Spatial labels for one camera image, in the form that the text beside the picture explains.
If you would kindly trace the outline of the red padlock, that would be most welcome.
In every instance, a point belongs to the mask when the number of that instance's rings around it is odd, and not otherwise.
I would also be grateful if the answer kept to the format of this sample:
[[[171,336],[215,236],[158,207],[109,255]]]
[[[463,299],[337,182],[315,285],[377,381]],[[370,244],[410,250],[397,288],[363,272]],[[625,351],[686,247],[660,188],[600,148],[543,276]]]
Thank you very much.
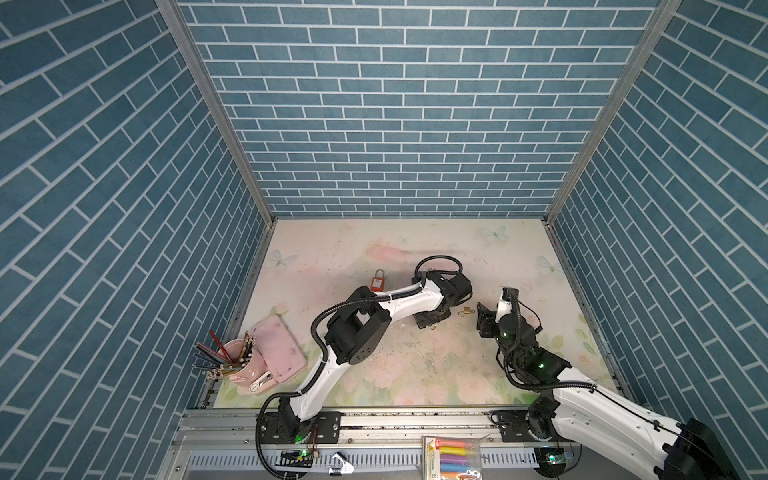
[[[383,292],[385,290],[386,273],[383,269],[377,269],[373,275],[370,284],[370,290],[374,293]]]

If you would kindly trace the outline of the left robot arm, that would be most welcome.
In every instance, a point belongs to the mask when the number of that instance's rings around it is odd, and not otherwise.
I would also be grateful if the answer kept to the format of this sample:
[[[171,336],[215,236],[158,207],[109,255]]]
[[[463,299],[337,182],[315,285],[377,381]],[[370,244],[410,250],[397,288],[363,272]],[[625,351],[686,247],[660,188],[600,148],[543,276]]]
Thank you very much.
[[[409,317],[426,326],[439,323],[471,295],[471,281],[459,270],[417,271],[411,285],[387,292],[358,288],[313,320],[310,334],[320,358],[312,373],[298,390],[267,397],[260,411],[276,403],[285,424],[309,422],[346,371],[375,352],[392,324]]]

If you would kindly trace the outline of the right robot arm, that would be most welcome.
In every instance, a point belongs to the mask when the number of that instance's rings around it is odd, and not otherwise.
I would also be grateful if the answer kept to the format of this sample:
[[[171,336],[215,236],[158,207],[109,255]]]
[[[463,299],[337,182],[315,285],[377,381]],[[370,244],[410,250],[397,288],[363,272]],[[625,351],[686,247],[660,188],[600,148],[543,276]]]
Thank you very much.
[[[738,474],[714,432],[695,418],[675,420],[599,386],[541,347],[539,327],[514,296],[491,310],[477,306],[476,328],[497,345],[507,381],[537,393],[526,422],[541,441],[575,441],[640,479],[735,479]]]

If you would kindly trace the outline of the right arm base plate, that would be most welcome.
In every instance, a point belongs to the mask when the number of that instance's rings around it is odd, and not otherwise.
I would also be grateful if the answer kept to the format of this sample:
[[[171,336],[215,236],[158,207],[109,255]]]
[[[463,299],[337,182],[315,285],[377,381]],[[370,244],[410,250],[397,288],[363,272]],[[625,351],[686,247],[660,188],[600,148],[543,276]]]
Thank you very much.
[[[488,420],[498,430],[503,443],[562,443],[570,439],[560,436],[549,428],[547,433],[536,433],[528,419],[526,408],[492,410],[486,414]]]

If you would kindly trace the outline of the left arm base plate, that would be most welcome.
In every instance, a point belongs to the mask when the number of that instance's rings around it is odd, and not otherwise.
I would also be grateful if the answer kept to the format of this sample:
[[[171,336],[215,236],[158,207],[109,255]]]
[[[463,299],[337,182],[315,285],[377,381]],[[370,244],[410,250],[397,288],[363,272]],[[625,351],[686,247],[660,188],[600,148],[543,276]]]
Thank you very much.
[[[309,420],[299,420],[286,412],[267,412],[257,421],[262,444],[336,444],[341,428],[341,413],[321,411]]]

